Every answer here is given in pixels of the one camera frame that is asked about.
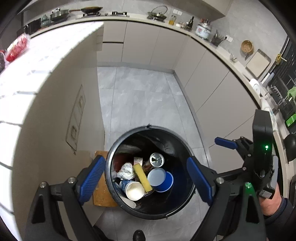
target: kitchen cabinet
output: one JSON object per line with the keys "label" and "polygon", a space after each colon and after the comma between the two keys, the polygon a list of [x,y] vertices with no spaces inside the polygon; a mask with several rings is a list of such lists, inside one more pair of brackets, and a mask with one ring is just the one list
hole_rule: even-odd
{"label": "kitchen cabinet", "polygon": [[228,136],[241,126],[254,115],[256,108],[243,84],[229,72],[196,112],[208,146],[214,145],[216,137]]}
{"label": "kitchen cabinet", "polygon": [[97,51],[97,63],[100,62],[121,62],[122,43],[103,43],[102,50]]}
{"label": "kitchen cabinet", "polygon": [[185,37],[186,35],[184,34],[167,28],[161,28],[150,65],[173,69],[173,65],[177,59]]}
{"label": "kitchen cabinet", "polygon": [[174,68],[183,87],[186,86],[205,51],[206,48],[194,39],[190,38],[188,40],[183,53]]}
{"label": "kitchen cabinet", "polygon": [[128,22],[123,43],[122,62],[149,64],[160,27]]}
{"label": "kitchen cabinet", "polygon": [[205,52],[185,87],[195,111],[206,102],[228,72],[220,59],[208,50]]}
{"label": "kitchen cabinet", "polygon": [[205,3],[215,8],[220,13],[226,16],[233,0],[203,0]]}
{"label": "kitchen cabinet", "polygon": [[126,21],[104,21],[103,42],[123,43],[126,33]]}
{"label": "kitchen cabinet", "polygon": [[[238,139],[244,136],[253,140],[252,125],[254,116],[243,123],[239,128],[231,132],[226,139]],[[243,160],[236,150],[231,150],[222,146],[213,145],[209,148],[214,170],[218,173],[227,172],[242,167]]]}

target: metal can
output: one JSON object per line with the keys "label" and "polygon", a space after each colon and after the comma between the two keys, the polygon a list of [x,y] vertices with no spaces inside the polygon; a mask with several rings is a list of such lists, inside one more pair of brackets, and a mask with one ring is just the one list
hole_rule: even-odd
{"label": "metal can", "polygon": [[164,164],[165,159],[162,154],[154,152],[150,156],[149,161],[153,167],[161,167]]}

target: red bag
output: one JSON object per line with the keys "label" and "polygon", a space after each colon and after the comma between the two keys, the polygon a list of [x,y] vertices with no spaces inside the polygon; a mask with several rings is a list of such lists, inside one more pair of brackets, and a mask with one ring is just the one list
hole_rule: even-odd
{"label": "red bag", "polygon": [[6,60],[8,62],[14,61],[18,56],[20,56],[28,47],[29,35],[20,35],[13,43],[8,47],[6,52]]}

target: stove burner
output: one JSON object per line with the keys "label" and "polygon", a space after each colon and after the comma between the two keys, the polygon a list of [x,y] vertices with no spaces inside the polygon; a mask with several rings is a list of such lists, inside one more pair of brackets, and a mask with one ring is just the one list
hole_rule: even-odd
{"label": "stove burner", "polygon": [[160,21],[160,22],[165,22],[163,19],[161,19],[161,18],[158,18],[158,17],[147,17],[147,19],[152,19],[152,20],[157,20],[157,21]]}
{"label": "stove burner", "polygon": [[100,12],[91,12],[91,13],[84,13],[82,15],[82,17],[98,17],[98,16],[101,16]]}
{"label": "stove burner", "polygon": [[121,16],[121,17],[129,17],[128,12],[117,12],[117,11],[112,11],[111,14],[105,13],[105,16]]}

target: paper cup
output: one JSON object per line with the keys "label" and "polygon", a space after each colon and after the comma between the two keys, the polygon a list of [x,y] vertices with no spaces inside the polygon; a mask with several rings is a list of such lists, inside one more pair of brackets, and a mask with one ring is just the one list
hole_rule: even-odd
{"label": "paper cup", "polygon": [[124,191],[127,198],[132,201],[138,201],[145,195],[145,190],[140,182],[123,180],[120,182],[120,188]]}
{"label": "paper cup", "polygon": [[173,175],[162,168],[151,170],[147,179],[153,189],[157,192],[165,192],[169,190],[174,183]]}

